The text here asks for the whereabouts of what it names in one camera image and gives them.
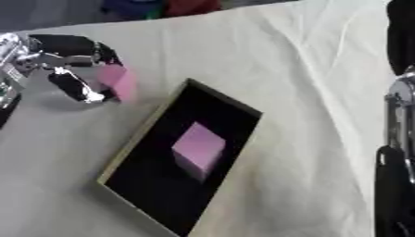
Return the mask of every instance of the tablecloth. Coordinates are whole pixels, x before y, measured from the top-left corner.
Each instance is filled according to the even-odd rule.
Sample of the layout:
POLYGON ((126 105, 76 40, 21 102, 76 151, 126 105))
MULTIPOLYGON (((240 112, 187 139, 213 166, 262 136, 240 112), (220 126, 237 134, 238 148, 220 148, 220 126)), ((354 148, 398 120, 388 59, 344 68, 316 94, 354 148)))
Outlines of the tablecloth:
POLYGON ((373 236, 374 153, 393 80, 385 4, 313 0, 38 30, 115 48, 139 95, 85 107, 44 72, 32 76, 0 131, 0 236, 169 236, 94 179, 186 78, 264 112, 191 236, 373 236))

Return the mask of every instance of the open box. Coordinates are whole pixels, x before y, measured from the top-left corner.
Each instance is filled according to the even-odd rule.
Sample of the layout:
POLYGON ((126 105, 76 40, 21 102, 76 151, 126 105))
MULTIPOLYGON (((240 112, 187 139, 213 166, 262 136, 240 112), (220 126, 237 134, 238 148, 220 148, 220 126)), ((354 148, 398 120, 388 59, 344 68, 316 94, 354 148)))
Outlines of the open box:
POLYGON ((261 113, 187 80, 110 162, 98 183, 179 236, 199 220, 256 128, 261 113), (171 147, 195 122, 226 140, 204 182, 174 161, 171 147))

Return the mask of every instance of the table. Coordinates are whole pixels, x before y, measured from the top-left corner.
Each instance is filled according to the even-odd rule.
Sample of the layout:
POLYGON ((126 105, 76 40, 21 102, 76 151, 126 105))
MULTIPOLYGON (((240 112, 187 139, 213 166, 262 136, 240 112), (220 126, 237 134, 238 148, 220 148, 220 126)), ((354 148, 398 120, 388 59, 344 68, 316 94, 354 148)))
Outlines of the table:
POLYGON ((393 80, 385 4, 300 1, 38 30, 114 47, 139 98, 85 108, 33 75, 0 132, 0 235, 169 236, 94 179, 194 78, 264 116, 191 236, 373 236, 374 153, 393 80))

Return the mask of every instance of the pink cube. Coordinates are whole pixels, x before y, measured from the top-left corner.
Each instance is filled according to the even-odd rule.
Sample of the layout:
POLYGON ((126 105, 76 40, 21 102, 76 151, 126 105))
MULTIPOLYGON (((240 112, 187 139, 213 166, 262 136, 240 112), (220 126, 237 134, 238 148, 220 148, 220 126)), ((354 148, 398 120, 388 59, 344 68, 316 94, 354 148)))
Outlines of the pink cube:
POLYGON ((100 68, 98 80, 111 88, 121 102, 131 101, 136 96, 133 75, 120 65, 105 65, 100 68))
POLYGON ((176 164, 193 178, 204 181, 225 148, 225 140, 195 122, 173 145, 176 164))

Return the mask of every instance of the robotic arm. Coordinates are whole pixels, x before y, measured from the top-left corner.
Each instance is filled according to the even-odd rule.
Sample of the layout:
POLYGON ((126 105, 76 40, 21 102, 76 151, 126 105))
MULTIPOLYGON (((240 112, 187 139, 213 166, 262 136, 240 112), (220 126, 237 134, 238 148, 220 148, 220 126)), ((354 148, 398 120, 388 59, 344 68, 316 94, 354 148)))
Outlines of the robotic arm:
POLYGON ((86 37, 15 33, 0 35, 0 126, 14 110, 21 92, 37 69, 51 70, 49 80, 77 101, 91 104, 113 98, 109 90, 94 91, 69 68, 101 64, 122 66, 114 50, 86 37))

